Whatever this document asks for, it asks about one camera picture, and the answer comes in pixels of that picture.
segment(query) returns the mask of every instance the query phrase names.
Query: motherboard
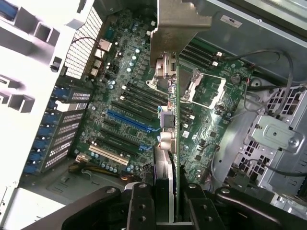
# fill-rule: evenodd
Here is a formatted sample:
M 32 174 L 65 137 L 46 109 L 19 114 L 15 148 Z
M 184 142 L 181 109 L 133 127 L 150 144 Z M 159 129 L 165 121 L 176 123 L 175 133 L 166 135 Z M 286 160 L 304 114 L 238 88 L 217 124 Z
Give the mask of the motherboard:
M 90 60 L 87 80 L 94 86 L 73 153 L 113 174 L 140 178 L 160 143 L 159 108 L 169 85 L 149 67 L 152 19 L 125 10 L 101 29 L 100 48 Z M 193 39 L 179 55 L 178 163 L 189 182 L 205 183 L 214 154 L 231 122 L 253 69 L 204 41 Z

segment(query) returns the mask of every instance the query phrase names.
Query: sticker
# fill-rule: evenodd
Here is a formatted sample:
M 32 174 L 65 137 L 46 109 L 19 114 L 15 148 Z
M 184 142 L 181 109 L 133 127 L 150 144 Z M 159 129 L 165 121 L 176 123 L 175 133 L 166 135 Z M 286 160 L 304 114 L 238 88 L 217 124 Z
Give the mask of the sticker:
M 190 133 L 189 133 L 188 131 L 185 130 L 185 131 L 183 132 L 182 136 L 183 136 L 184 138 L 188 138 L 189 134 L 190 134 Z
M 241 22 L 239 22 L 239 21 L 237 21 L 237 20 L 235 20 L 235 19 L 232 19 L 232 18 L 230 18 L 230 17 L 228 17 L 228 16 L 226 16 L 226 15 L 223 15 L 223 16 L 221 17 L 221 21 L 224 22 L 224 23 L 227 23 L 227 24 L 229 24 L 229 25 L 232 25 L 232 26 L 234 26 L 235 28 L 239 28 L 239 27 L 242 25 Z

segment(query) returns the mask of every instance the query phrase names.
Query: green circuit board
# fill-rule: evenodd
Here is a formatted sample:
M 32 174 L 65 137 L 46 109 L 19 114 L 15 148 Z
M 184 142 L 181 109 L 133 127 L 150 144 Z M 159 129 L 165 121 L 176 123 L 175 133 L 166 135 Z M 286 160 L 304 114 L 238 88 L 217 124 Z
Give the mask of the green circuit board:
M 154 69 L 149 68 L 150 38 L 146 35 L 154 29 L 150 24 L 151 20 L 133 18 L 127 10 L 105 28 L 102 37 L 112 42 L 113 48 L 106 53 L 102 71 L 94 78 L 94 95 L 75 143 L 75 149 L 91 156 L 92 163 L 139 177 L 143 166 L 153 162 L 152 146 L 159 143 L 157 107 L 167 103 L 166 87 L 159 85 L 159 91 L 155 91 L 146 85 L 154 76 Z M 203 41 L 192 42 L 211 54 L 219 51 Z M 220 61 L 217 67 L 207 69 L 180 56 L 180 91 L 189 82 L 184 77 L 191 78 L 195 68 L 214 77 L 203 77 L 196 88 L 195 103 L 180 103 L 179 162 L 184 165 L 188 181 L 203 183 L 252 70 L 241 61 Z M 235 74 L 241 77 L 238 84 L 230 81 Z M 221 78 L 226 80 L 223 95 L 213 109 L 208 109 Z M 92 143 L 128 159 L 128 165 L 95 155 L 89 150 Z

